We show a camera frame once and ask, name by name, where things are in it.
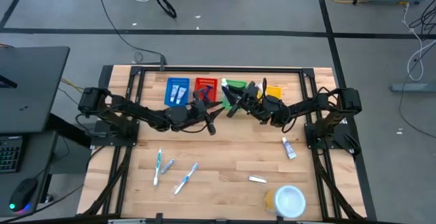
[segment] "computer mouse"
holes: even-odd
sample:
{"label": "computer mouse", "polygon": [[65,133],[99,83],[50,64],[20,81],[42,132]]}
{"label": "computer mouse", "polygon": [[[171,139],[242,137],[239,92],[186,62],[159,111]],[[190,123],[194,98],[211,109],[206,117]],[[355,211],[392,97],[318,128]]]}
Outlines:
{"label": "computer mouse", "polygon": [[24,179],[15,188],[9,201],[9,208],[14,212],[18,212],[25,208],[29,203],[37,184],[38,181],[34,178]]}

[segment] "plastic container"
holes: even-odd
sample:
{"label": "plastic container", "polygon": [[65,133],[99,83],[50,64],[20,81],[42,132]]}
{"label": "plastic container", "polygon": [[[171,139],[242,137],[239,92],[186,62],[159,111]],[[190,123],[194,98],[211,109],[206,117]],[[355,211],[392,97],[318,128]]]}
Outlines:
{"label": "plastic container", "polygon": [[[281,99],[281,88],[277,86],[266,86],[265,95],[272,95],[273,97]],[[258,98],[262,96],[262,92],[259,91]]]}
{"label": "plastic container", "polygon": [[[206,85],[212,86],[212,90],[209,91],[207,97],[210,101],[214,102],[217,100],[217,86],[218,80],[216,78],[196,78],[196,85],[194,90],[198,91],[200,89],[206,88]],[[200,99],[203,99],[203,93],[200,92]]]}
{"label": "plastic container", "polygon": [[305,211],[306,199],[300,189],[288,185],[267,191],[264,205],[271,213],[295,219]]}
{"label": "plastic container", "polygon": [[[245,88],[247,87],[247,82],[241,81],[241,80],[227,80],[228,86],[233,86],[236,88]],[[223,107],[225,107],[226,110],[232,109],[232,106],[230,105],[227,98],[225,98],[225,95],[223,94]]]}
{"label": "plastic container", "polygon": [[[176,103],[177,95],[176,95],[176,99],[174,99],[173,102],[170,101],[171,88],[173,85],[179,85],[179,88],[180,87],[186,88],[186,92],[183,95],[179,104]],[[189,78],[168,78],[168,81],[166,82],[165,105],[169,107],[184,106],[186,103],[188,103],[188,98],[189,98]]]}

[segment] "white lid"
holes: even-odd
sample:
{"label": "white lid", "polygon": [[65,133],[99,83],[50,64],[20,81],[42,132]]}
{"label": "white lid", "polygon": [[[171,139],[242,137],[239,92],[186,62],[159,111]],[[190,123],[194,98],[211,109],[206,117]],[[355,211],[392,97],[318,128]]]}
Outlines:
{"label": "white lid", "polygon": [[275,193],[275,208],[279,216],[297,218],[306,208],[306,199],[300,189],[283,186]]}

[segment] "wooden tabletop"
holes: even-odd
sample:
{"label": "wooden tabletop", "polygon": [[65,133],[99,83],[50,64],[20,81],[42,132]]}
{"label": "wooden tabletop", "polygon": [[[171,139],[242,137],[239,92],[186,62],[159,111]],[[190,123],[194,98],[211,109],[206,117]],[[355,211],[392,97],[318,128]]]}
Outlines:
{"label": "wooden tabletop", "polygon": [[[130,67],[114,66],[109,84],[112,93],[125,94]],[[330,90],[336,87],[331,68],[314,68],[314,71],[318,87],[325,86]],[[268,85],[283,89],[286,104],[302,100],[297,74],[148,71],[140,104],[154,110],[167,108],[164,97],[169,77],[190,78],[191,92],[197,77],[253,80],[256,83],[267,78]],[[221,91],[218,91],[217,98],[222,98]],[[264,210],[265,193],[283,185],[294,185],[303,192],[307,201],[306,210],[298,219],[321,220],[313,161],[303,130],[305,118],[300,117],[290,132],[282,134],[280,128],[260,125],[243,111],[233,118],[225,115],[226,111],[216,118],[217,133],[213,136],[207,130],[195,134],[161,133],[141,123],[138,144],[130,161],[121,216],[155,218],[156,213],[161,212],[164,218],[177,219],[274,220],[276,216]],[[189,130],[195,131],[202,126],[196,125]],[[297,158],[288,159],[281,143],[283,136],[291,142]],[[159,185],[154,187],[153,177],[160,148],[162,165],[171,159],[176,162],[159,177]],[[106,147],[90,162],[78,212],[85,211],[105,187],[113,150],[113,147]],[[344,150],[331,150],[330,155],[339,190],[357,213],[366,216],[353,158]],[[175,187],[195,162],[200,164],[198,170],[181,192],[174,195]],[[249,182],[247,178],[250,175],[265,177],[268,183]],[[324,188],[329,215],[333,217],[330,192],[326,185]],[[117,191],[118,187],[115,187],[110,207],[112,212]]]}

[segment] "keyboard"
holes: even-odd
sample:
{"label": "keyboard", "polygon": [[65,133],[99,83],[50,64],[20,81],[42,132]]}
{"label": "keyboard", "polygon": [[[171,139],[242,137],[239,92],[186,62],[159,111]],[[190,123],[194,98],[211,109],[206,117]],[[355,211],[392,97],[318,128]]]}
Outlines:
{"label": "keyboard", "polygon": [[19,171],[22,136],[0,136],[0,174]]}

